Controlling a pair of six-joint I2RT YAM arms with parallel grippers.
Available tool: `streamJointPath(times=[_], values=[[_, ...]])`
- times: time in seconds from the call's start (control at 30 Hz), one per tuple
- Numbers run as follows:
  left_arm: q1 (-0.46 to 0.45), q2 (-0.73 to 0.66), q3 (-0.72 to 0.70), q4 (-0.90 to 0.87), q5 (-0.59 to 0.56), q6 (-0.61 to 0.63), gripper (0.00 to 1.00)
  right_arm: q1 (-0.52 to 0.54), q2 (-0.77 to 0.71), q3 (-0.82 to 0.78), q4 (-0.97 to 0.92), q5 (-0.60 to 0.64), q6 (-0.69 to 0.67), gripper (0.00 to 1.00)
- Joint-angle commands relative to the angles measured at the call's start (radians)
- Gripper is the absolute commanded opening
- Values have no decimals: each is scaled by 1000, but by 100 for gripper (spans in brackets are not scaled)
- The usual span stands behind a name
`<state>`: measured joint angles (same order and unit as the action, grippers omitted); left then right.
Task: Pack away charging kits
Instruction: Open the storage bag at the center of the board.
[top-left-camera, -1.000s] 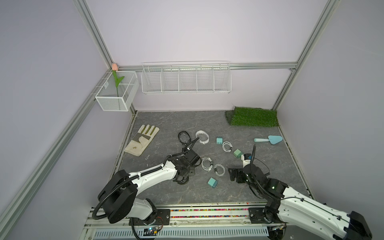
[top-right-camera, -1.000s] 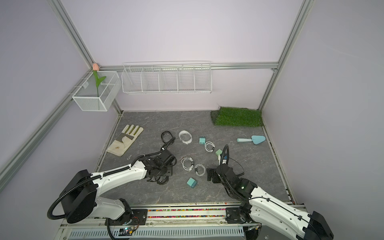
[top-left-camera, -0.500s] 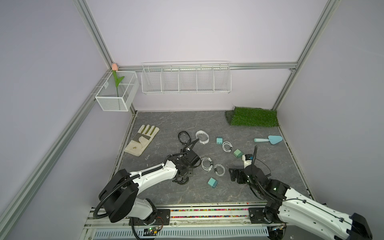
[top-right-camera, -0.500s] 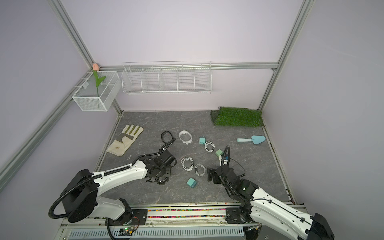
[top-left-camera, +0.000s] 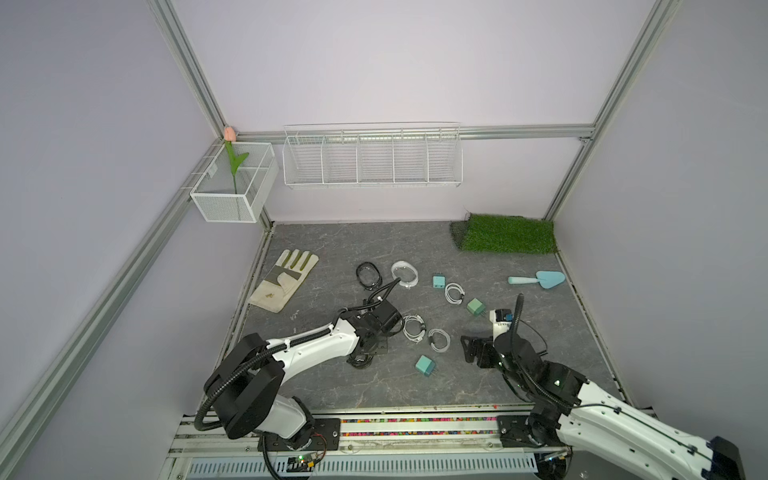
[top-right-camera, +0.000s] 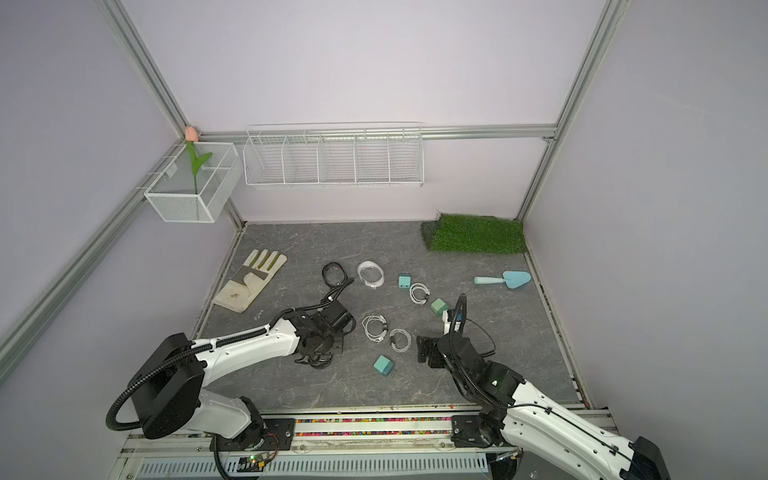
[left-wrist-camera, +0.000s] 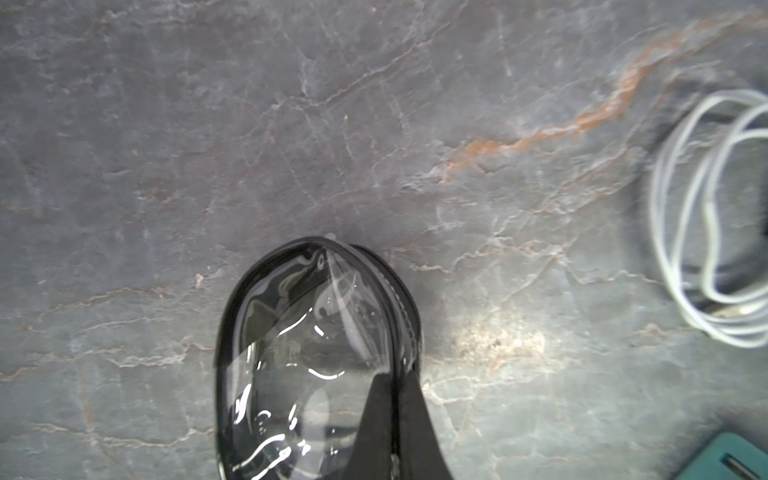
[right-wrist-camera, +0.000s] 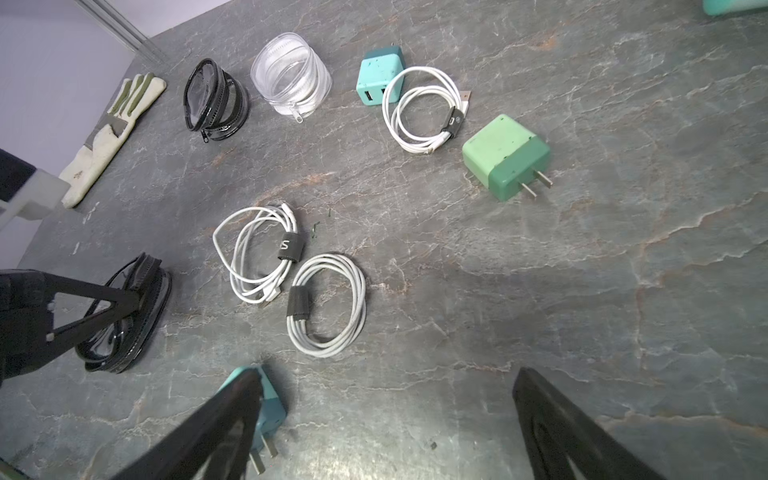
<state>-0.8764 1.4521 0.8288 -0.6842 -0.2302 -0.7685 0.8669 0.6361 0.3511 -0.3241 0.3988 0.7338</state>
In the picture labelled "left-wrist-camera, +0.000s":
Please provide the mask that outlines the teal charger block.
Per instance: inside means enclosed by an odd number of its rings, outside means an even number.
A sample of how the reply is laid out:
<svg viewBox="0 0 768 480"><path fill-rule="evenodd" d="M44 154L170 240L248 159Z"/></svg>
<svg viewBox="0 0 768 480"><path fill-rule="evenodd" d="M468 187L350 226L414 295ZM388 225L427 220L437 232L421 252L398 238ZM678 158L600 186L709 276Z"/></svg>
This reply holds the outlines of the teal charger block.
<svg viewBox="0 0 768 480"><path fill-rule="evenodd" d="M767 480L767 453L742 436L721 432L702 447L674 480Z"/></svg>

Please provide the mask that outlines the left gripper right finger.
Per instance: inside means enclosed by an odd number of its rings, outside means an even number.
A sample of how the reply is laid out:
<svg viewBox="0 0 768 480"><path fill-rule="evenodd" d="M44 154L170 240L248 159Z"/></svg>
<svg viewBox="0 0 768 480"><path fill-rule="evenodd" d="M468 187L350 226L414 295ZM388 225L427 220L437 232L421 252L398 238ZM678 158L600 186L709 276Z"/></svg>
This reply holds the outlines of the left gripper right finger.
<svg viewBox="0 0 768 480"><path fill-rule="evenodd" d="M400 478L452 480L415 370L402 379L398 392L398 417Z"/></svg>

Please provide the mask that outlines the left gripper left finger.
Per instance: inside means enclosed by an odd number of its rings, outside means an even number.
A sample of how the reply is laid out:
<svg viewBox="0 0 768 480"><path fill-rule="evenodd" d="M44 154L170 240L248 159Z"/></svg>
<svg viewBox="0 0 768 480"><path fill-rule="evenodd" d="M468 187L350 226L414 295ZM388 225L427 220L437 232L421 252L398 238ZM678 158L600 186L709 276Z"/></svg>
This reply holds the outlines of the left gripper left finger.
<svg viewBox="0 0 768 480"><path fill-rule="evenodd" d="M379 374L374 377L370 385L352 454L342 479L390 479L392 433L391 379L388 374Z"/></svg>

